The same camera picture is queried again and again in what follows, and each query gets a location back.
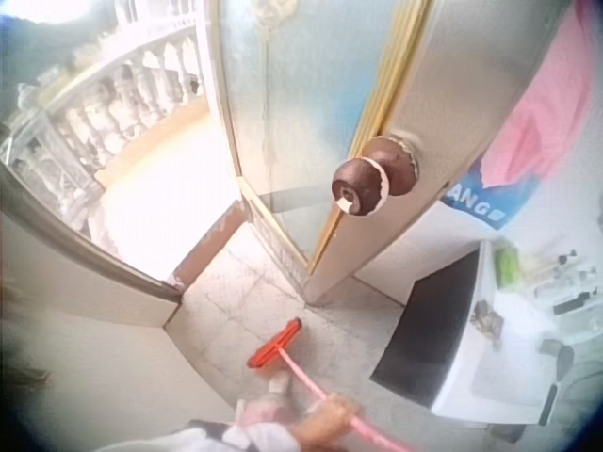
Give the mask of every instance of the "tiled floor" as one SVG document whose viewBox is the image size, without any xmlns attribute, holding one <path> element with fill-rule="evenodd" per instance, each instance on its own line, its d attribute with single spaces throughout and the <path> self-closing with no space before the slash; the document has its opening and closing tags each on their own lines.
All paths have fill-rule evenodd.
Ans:
<svg viewBox="0 0 603 452">
<path fill-rule="evenodd" d="M 416 451 L 482 450 L 482 426 L 435 417 L 369 380 L 402 308 L 355 279 L 338 286 L 331 299 L 326 307 L 305 307 L 245 224 L 187 291 L 167 331 L 199 374 L 234 405 L 266 392 L 266 381 L 245 362 L 290 318 L 300 317 L 303 331 L 289 352 L 326 390 L 353 396 L 367 419 Z M 310 403 L 299 384 L 293 393 L 299 404 Z"/>
</svg>

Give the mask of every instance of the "balcony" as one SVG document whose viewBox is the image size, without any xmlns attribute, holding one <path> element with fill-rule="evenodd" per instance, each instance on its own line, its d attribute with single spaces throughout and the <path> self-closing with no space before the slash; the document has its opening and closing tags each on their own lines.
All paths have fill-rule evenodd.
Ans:
<svg viewBox="0 0 603 452">
<path fill-rule="evenodd" d="M 38 78 L 6 122 L 2 162 L 94 244 L 168 279 L 236 197 L 194 12 L 128 24 L 78 73 Z"/>
</svg>

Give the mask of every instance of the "door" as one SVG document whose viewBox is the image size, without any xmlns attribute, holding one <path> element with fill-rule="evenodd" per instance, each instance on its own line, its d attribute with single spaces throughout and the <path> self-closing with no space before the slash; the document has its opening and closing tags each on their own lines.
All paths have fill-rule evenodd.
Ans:
<svg viewBox="0 0 603 452">
<path fill-rule="evenodd" d="M 402 234 L 486 149 L 566 6 L 205 0 L 210 106 L 250 221 L 307 302 Z M 388 155 L 407 165 L 388 168 Z M 361 156 L 371 158 L 340 168 Z M 382 182 L 363 186 L 363 170 Z M 350 207 L 365 195 L 370 208 Z"/>
</svg>

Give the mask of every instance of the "gold door frame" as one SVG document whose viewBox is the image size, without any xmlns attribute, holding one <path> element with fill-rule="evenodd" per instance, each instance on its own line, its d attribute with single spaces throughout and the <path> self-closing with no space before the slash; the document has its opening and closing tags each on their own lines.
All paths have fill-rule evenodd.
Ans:
<svg viewBox="0 0 603 452">
<path fill-rule="evenodd" d="M 423 35 L 425 23 L 432 9 L 433 0 L 406 0 L 403 3 L 404 5 L 398 6 L 398 11 L 392 21 L 391 38 L 384 46 L 380 67 L 377 72 L 376 87 L 371 91 L 367 99 L 367 104 L 356 127 L 356 133 L 348 151 L 348 158 L 359 156 L 365 143 L 377 136 L 384 129 L 390 114 L 390 107 L 397 98 L 399 87 L 402 85 L 408 73 L 410 63 L 416 54 L 416 48 Z M 340 209 L 335 205 L 333 206 L 327 222 L 322 227 L 314 254 L 308 260 L 295 246 L 285 231 L 283 231 L 277 219 L 264 203 L 261 202 L 252 187 L 245 180 L 238 159 L 236 138 L 230 114 L 230 105 L 228 103 L 228 92 L 221 59 L 220 28 L 218 26 L 211 26 L 220 22 L 219 12 L 218 0 L 204 0 L 204 13 L 202 13 L 201 19 L 206 24 L 204 32 L 209 41 L 220 120 L 224 125 L 228 138 L 239 189 L 243 196 L 252 202 L 254 207 L 261 212 L 270 228 L 279 235 L 308 274 L 312 274 L 320 257 L 329 245 L 329 241 L 333 237 L 337 224 L 343 214 Z"/>
</svg>

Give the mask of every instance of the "pink towel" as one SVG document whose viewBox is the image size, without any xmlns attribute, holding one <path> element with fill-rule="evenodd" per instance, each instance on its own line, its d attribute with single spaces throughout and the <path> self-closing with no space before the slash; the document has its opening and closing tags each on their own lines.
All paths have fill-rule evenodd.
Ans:
<svg viewBox="0 0 603 452">
<path fill-rule="evenodd" d="M 572 149 L 591 104 L 595 76 L 589 0 L 576 0 L 542 66 L 481 161 L 485 188 L 546 177 Z"/>
</svg>

